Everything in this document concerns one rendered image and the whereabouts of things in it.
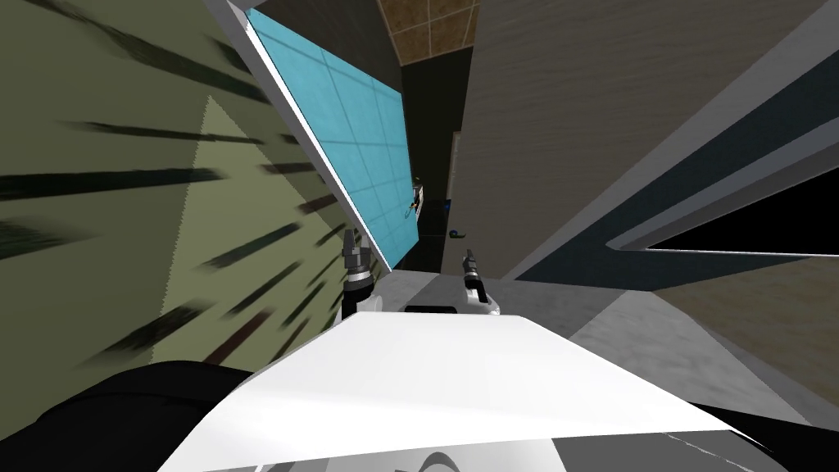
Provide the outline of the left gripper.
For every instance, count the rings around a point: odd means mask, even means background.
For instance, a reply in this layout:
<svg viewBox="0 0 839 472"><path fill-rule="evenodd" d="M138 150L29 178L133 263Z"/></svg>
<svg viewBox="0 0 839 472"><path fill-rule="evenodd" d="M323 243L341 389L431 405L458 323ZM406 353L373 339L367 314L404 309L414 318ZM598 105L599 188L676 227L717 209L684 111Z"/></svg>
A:
<svg viewBox="0 0 839 472"><path fill-rule="evenodd" d="M360 250L361 233L358 228L346 229L342 237L342 254L348 275L362 274L369 271L369 251Z"/></svg>

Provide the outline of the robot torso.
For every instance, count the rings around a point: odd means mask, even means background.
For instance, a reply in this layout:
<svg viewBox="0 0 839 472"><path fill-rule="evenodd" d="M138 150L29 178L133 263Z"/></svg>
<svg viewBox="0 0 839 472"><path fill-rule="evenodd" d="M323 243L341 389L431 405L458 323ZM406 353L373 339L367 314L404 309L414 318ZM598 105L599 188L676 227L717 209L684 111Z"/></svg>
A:
<svg viewBox="0 0 839 472"><path fill-rule="evenodd" d="M532 321L362 311L252 374L158 472L561 470L562 438L729 432Z"/></svg>

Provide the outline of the grey-brown door leaf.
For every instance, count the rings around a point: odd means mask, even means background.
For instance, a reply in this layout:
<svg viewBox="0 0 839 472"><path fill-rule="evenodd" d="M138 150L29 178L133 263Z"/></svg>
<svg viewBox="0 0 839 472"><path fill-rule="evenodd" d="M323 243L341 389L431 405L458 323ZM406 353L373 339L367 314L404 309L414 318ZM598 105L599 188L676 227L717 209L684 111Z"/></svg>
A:
<svg viewBox="0 0 839 472"><path fill-rule="evenodd" d="M481 0L442 272L515 277L830 56L839 0Z"/></svg>

